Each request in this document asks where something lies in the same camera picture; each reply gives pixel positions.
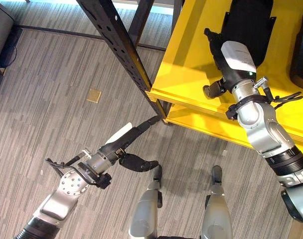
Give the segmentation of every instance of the gray striped carpet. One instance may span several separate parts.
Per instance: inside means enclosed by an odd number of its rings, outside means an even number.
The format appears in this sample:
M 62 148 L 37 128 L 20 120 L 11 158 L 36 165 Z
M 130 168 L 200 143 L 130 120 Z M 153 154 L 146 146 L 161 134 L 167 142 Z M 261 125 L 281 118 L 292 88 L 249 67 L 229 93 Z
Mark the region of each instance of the gray striped carpet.
M 17 24 L 99 35 L 79 5 L 43 2 L 0 1 Z M 129 29 L 135 11 L 117 9 L 124 26 Z M 166 48 L 170 39 L 172 16 L 151 12 L 140 43 Z
M 154 79 L 163 52 L 138 51 Z M 86 101 L 90 87 L 102 91 L 98 104 Z M 104 41 L 24 30 L 0 88 L 0 239 L 18 233 L 57 187 L 46 157 L 66 162 L 85 146 L 97 149 L 127 122 L 153 115 Z M 292 219 L 280 185 L 253 150 L 159 122 L 128 152 L 163 165 L 159 235 L 198 238 L 210 170 L 219 164 L 234 237 L 288 238 Z M 111 185 L 91 187 L 58 238 L 129 238 L 131 215 L 152 173 L 118 164 L 108 172 Z

